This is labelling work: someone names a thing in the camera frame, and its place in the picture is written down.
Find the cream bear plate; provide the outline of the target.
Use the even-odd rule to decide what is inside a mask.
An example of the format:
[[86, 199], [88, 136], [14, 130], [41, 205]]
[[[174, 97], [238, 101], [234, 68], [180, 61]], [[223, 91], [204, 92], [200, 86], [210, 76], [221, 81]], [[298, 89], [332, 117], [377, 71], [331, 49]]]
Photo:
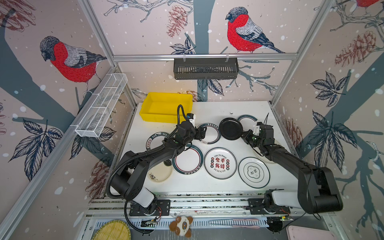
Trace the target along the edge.
[[258, 159], [260, 159], [262, 162], [264, 162], [265, 164], [276, 164], [275, 162], [267, 159], [266, 156], [262, 154], [262, 152], [259, 148], [255, 147], [255, 148], [253, 148], [253, 151], [255, 152], [255, 156]]

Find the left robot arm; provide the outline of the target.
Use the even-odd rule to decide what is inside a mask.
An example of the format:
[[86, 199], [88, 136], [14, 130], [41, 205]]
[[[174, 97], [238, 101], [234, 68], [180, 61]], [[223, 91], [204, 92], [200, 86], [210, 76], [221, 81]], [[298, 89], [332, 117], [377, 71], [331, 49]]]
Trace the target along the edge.
[[206, 131], [206, 127], [196, 128], [190, 121], [183, 121], [162, 140], [161, 146], [137, 154], [126, 152], [110, 173], [106, 185], [107, 196], [136, 203], [143, 208], [155, 208], [156, 196], [144, 188], [148, 171], [180, 155], [193, 140], [203, 140]]

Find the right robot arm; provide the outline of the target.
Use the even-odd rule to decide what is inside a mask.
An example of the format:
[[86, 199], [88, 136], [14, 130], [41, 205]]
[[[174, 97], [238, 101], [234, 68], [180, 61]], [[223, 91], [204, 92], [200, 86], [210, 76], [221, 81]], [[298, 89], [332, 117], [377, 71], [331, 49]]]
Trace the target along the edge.
[[252, 148], [258, 148], [268, 160], [279, 164], [298, 179], [298, 202], [308, 214], [338, 212], [344, 207], [333, 172], [316, 167], [275, 144], [274, 129], [258, 123], [257, 131], [243, 132], [241, 138]]

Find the black plate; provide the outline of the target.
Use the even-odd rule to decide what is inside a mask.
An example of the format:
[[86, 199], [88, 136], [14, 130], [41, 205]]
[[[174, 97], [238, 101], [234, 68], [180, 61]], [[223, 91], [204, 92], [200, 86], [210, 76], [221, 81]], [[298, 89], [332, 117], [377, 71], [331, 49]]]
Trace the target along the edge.
[[226, 140], [234, 141], [242, 136], [243, 126], [235, 118], [225, 118], [219, 124], [219, 131]]

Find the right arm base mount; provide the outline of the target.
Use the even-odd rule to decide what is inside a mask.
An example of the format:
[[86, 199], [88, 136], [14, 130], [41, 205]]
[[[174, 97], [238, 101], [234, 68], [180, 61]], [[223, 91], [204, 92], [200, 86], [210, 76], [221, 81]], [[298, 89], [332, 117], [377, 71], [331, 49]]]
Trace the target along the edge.
[[261, 198], [248, 199], [248, 209], [251, 215], [290, 215], [290, 208], [287, 206], [279, 206], [273, 200], [272, 193], [275, 190], [268, 190]]

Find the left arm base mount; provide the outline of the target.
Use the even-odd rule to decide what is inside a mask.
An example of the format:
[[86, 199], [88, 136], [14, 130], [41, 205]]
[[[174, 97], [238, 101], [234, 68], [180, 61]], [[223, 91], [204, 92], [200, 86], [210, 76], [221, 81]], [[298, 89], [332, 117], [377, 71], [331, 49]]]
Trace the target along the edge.
[[170, 214], [171, 201], [154, 199], [153, 202], [146, 208], [136, 202], [131, 202], [130, 217], [145, 217], [145, 216], [168, 216]]

